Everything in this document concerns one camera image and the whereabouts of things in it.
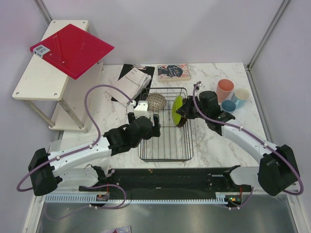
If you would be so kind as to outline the lime green plate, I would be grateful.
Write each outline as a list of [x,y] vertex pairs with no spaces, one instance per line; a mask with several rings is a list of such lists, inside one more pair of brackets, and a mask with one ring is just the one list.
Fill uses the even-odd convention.
[[181,95],[179,95],[175,98],[172,106],[172,119],[175,126],[177,126],[180,123],[180,120],[182,118],[182,116],[177,112],[177,110],[180,109],[182,106],[183,106],[183,98]]

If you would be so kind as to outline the blue-grey cup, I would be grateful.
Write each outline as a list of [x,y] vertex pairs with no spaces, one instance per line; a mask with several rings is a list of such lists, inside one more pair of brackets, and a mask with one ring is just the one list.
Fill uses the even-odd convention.
[[233,113],[236,110],[236,104],[231,100],[224,100],[221,103],[221,109],[228,113]]

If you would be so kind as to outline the pink plastic cup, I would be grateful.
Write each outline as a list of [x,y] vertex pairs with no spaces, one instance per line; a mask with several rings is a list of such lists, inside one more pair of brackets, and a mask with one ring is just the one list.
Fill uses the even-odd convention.
[[234,89],[234,83],[229,79],[221,79],[217,83],[216,95],[218,103],[223,102]]

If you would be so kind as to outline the light blue mug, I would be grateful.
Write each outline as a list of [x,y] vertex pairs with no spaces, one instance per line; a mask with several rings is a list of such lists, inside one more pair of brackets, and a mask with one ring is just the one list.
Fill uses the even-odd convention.
[[239,109],[245,105],[245,103],[248,101],[249,98],[250,93],[247,89],[237,88],[231,97],[231,101],[233,101],[234,104],[236,105],[236,108]]

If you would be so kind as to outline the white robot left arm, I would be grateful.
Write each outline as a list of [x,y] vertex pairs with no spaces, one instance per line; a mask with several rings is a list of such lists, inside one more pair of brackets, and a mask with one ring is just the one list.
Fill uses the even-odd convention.
[[47,153],[38,149],[28,166],[35,196],[43,196],[57,189],[65,181],[66,172],[99,158],[107,158],[136,148],[142,140],[160,137],[158,114],[136,117],[128,114],[129,123],[105,132],[95,141],[64,151]]

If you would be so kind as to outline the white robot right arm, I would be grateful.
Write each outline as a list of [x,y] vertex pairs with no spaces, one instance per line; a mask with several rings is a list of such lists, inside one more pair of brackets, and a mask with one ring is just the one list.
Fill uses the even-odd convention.
[[244,128],[235,117],[222,110],[213,91],[203,91],[199,96],[177,96],[173,103],[172,116],[177,127],[188,119],[201,118],[208,128],[237,144],[253,157],[258,166],[234,166],[227,170],[223,187],[234,191],[240,185],[259,187],[271,196],[280,192],[300,195],[303,184],[293,150],[277,146]]

